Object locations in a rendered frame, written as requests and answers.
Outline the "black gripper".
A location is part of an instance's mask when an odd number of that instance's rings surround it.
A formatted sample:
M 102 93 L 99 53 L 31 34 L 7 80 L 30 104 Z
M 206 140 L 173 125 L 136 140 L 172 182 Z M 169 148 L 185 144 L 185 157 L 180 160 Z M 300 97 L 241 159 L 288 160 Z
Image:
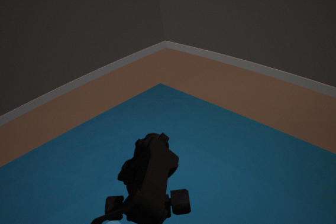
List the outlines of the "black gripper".
M 166 194 L 164 208 L 167 210 L 168 214 L 166 218 L 170 218 L 172 213 L 176 215 L 184 215 L 191 212 L 190 202 L 189 202 L 189 192 L 186 189 L 171 190 L 171 198 Z M 124 201 L 124 196 L 108 196 L 106 198 L 105 205 L 105 214 L 111 213 L 119 209 Z M 172 213 L 171 213 L 172 206 Z M 112 220 L 121 220 L 123 215 L 109 219 Z M 165 219 L 166 219 L 165 218 Z

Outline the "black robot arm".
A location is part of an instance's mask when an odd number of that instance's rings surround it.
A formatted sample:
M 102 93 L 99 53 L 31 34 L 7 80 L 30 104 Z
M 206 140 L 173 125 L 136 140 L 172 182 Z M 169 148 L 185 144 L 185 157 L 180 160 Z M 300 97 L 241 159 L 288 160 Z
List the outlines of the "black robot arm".
M 162 224 L 168 214 L 164 208 L 167 180 L 177 170 L 179 157 L 169 149 L 169 137 L 149 133 L 135 142 L 134 157 L 127 160 L 117 180 L 123 181 L 129 196 L 114 212 L 95 218 L 91 224 L 125 214 L 137 224 Z

